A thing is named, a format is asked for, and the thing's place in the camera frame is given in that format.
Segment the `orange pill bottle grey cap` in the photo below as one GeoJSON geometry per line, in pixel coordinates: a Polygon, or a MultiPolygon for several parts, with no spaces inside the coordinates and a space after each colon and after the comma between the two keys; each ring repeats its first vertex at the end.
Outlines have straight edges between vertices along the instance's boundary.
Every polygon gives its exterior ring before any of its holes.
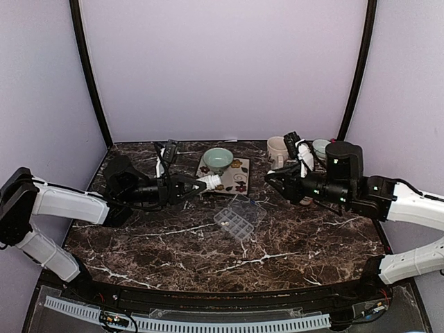
{"type": "Polygon", "coordinates": [[[314,202],[313,198],[305,196],[301,201],[300,204],[302,206],[309,206],[314,202]]]}

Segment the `small white pill bottle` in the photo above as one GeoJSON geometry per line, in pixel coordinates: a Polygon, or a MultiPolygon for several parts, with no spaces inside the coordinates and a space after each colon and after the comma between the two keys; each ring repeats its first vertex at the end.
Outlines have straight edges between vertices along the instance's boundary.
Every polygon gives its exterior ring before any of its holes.
{"type": "Polygon", "coordinates": [[[220,175],[208,175],[200,178],[200,181],[206,184],[206,190],[215,190],[219,185],[222,185],[220,175]]]}

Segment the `clear plastic pill organizer box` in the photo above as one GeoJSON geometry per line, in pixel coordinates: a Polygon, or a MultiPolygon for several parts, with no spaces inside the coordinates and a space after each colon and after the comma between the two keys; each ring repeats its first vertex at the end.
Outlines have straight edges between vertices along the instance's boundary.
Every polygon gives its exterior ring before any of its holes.
{"type": "Polygon", "coordinates": [[[265,216],[266,210],[258,203],[238,194],[214,215],[213,220],[237,241],[248,241],[265,216]],[[229,226],[222,226],[222,222],[228,222],[229,226]]]}

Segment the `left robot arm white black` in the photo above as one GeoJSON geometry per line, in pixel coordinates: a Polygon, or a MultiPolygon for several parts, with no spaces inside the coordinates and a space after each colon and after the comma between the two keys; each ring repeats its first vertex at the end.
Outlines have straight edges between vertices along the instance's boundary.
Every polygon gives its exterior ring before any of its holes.
{"type": "Polygon", "coordinates": [[[162,160],[157,161],[156,177],[136,170],[127,156],[119,156],[103,171],[105,193],[81,191],[36,178],[21,167],[1,188],[1,247],[16,247],[42,267],[71,283],[71,292],[83,302],[93,302],[98,288],[86,277],[79,259],[63,250],[32,224],[35,215],[59,216],[92,225],[118,228],[134,210],[152,212],[176,205],[188,198],[213,190],[219,176],[193,178],[171,174],[162,160]]]}

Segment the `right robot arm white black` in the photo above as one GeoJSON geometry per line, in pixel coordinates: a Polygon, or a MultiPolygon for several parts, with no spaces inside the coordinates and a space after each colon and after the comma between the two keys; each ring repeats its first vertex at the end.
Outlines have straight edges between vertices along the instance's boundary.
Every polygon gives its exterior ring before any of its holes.
{"type": "MultiPolygon", "coordinates": [[[[327,201],[376,221],[402,221],[435,230],[443,229],[443,197],[416,189],[409,182],[363,175],[363,151],[349,142],[325,148],[326,171],[311,170],[304,159],[296,165],[269,171],[265,181],[293,204],[304,197],[327,201]]],[[[370,300],[381,285],[406,278],[443,272],[443,240],[394,255],[367,260],[354,295],[370,300]]]]}

